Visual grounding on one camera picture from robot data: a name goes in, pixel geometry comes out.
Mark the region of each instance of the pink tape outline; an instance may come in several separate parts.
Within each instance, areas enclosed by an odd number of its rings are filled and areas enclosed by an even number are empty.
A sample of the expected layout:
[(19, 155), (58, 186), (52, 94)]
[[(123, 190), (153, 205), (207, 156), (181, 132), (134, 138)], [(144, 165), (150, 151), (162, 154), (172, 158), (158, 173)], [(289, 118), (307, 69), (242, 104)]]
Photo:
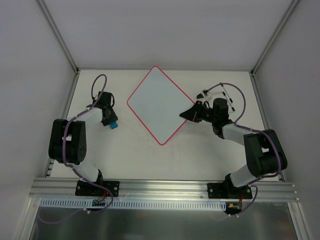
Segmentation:
[(136, 115), (136, 117), (140, 120), (140, 122), (143, 124), (143, 126), (149, 131), (149, 133), (152, 135), (152, 137), (157, 141), (158, 144), (160, 145), (165, 145), (172, 137), (173, 135), (176, 134), (176, 132), (178, 132), (178, 130), (186, 123), (187, 120), (185, 120), (175, 131), (174, 133), (172, 133), (172, 135), (164, 142), (164, 143), (160, 143), (159, 140), (156, 138), (156, 136), (150, 131), (150, 129), (147, 127), (147, 125), (141, 120), (141, 118), (138, 116), (138, 114), (133, 110), (133, 108), (129, 105), (129, 100), (130, 98), (133, 96), (133, 94), (137, 91), (137, 89), (140, 87), (140, 85), (143, 83), (143, 81), (146, 79), (146, 77), (149, 75), (149, 73), (152, 71), (152, 69), (157, 68), (159, 69), (188, 99), (190, 99), (190, 101), (194, 104), (195, 102), (164, 72), (162, 71), (162, 69), (158, 66), (153, 66), (150, 71), (147, 73), (147, 75), (145, 75), (145, 77), (143, 78), (143, 80), (140, 82), (140, 84), (136, 87), (136, 89), (133, 91), (133, 93), (130, 95), (130, 97), (128, 98), (128, 100), (126, 101), (126, 104), (128, 105), (128, 107), (131, 109), (131, 111), (134, 113), (134, 115)]

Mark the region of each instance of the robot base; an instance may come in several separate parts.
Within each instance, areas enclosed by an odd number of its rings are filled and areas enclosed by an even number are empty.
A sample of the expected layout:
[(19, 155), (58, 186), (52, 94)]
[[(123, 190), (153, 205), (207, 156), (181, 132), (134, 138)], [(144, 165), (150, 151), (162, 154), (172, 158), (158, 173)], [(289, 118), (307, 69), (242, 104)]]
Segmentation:
[[(119, 181), (103, 181), (101, 186), (107, 188), (116, 198), (119, 195)], [(99, 187), (92, 186), (90, 183), (79, 180), (76, 184), (75, 195), (85, 197), (101, 197), (104, 194), (104, 190)]]
[(252, 199), (252, 192), (249, 186), (239, 187), (232, 192), (221, 190), (221, 183), (208, 183), (207, 185), (209, 199)]

